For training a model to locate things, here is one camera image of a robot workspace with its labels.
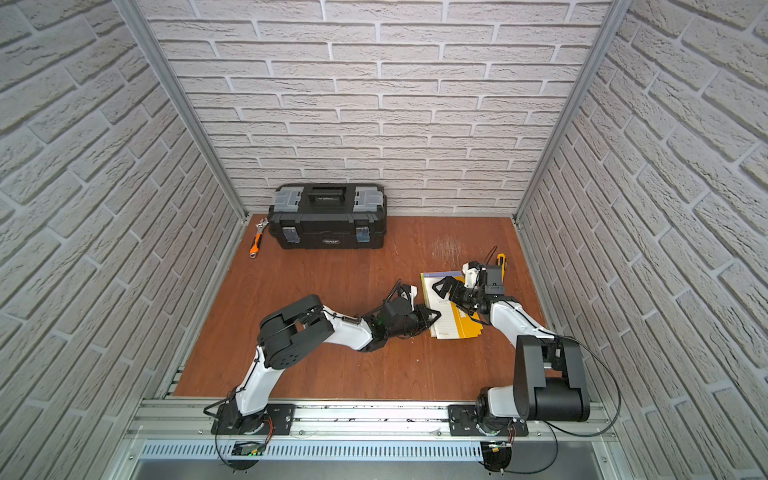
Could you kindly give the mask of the large white lined notebook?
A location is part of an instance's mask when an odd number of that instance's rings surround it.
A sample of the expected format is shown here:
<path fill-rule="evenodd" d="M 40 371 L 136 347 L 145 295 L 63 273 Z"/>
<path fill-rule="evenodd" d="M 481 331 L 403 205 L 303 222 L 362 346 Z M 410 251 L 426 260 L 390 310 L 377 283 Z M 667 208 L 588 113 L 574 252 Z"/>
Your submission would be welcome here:
<path fill-rule="evenodd" d="M 431 309 L 438 311 L 440 318 L 430 327 L 430 334 L 438 340 L 458 340 L 479 337 L 482 334 L 483 325 L 477 323 L 477 314 L 468 317 L 459 310 L 448 298 L 441 298 L 432 289 L 432 286 L 446 276 L 453 276 L 461 284 L 464 283 L 463 275 L 458 272 L 422 273 L 421 281 L 424 290 L 424 303 Z"/>

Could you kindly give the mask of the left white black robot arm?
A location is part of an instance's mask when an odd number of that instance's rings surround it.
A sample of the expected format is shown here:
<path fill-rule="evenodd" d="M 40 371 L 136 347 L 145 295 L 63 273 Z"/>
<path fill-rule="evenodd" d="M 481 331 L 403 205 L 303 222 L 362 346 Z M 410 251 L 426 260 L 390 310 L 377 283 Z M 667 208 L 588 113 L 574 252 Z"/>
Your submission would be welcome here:
<path fill-rule="evenodd" d="M 350 317 L 308 295 L 265 317 L 260 324 L 254 360 L 243 382 L 204 413 L 214 419 L 214 435 L 254 434 L 267 420 L 268 399 L 283 371 L 324 343 L 370 353 L 391 338 L 410 338 L 429 330 L 441 317 L 437 310 L 398 295 L 371 313 Z"/>

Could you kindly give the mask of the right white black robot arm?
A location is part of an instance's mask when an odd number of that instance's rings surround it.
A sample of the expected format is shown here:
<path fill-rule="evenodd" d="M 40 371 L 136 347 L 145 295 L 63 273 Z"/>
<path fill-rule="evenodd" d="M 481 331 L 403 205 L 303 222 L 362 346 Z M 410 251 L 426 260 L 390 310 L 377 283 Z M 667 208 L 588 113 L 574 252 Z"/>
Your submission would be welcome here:
<path fill-rule="evenodd" d="M 552 429 L 581 438 L 589 433 L 568 431 L 556 421 L 585 422 L 591 403 L 585 348 L 573 338 L 556 334 L 530 316 L 522 304 L 508 296 L 503 267 L 476 261 L 463 266 L 463 277 L 452 273 L 424 274 L 427 296 L 434 294 L 451 303 L 469 319 L 499 330 L 515 348 L 513 384 L 486 387 L 473 407 L 448 407 L 449 429 L 453 436 L 528 434 L 529 421 L 542 421 Z"/>

